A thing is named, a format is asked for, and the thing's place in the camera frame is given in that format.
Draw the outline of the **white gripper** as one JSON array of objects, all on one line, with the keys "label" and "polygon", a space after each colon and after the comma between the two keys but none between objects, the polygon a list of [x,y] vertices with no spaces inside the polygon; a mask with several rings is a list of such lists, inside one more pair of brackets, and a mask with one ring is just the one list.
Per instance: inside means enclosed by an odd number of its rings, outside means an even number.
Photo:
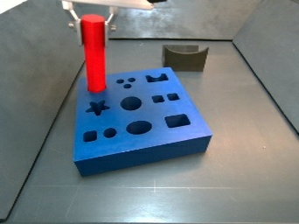
[{"label": "white gripper", "polygon": [[106,42],[109,42],[110,33],[117,30],[115,19],[118,17],[119,8],[133,8],[141,10],[151,10],[155,4],[163,3],[167,0],[62,0],[62,8],[70,15],[69,27],[74,29],[78,35],[79,45],[82,42],[81,17],[74,9],[74,4],[95,4],[106,5],[109,8],[109,18],[106,20]]}]

